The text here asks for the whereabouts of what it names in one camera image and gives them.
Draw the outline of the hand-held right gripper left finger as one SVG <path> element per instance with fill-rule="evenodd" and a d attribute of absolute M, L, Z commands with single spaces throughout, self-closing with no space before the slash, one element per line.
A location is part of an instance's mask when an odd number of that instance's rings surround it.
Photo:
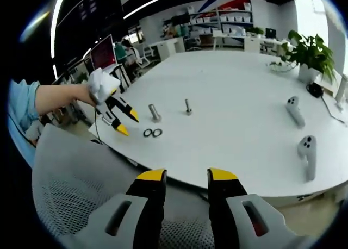
<path fill-rule="evenodd" d="M 125 194 L 94 210 L 76 234 L 60 237 L 63 248 L 158 248 L 164 219 L 166 170 L 141 173 Z"/>

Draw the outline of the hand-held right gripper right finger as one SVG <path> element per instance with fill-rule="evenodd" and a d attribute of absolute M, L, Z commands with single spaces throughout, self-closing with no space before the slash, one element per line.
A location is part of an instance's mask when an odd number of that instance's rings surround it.
<path fill-rule="evenodd" d="M 215 248 L 298 248 L 284 216 L 260 196 L 248 194 L 236 175 L 212 167 L 207 175 Z"/>

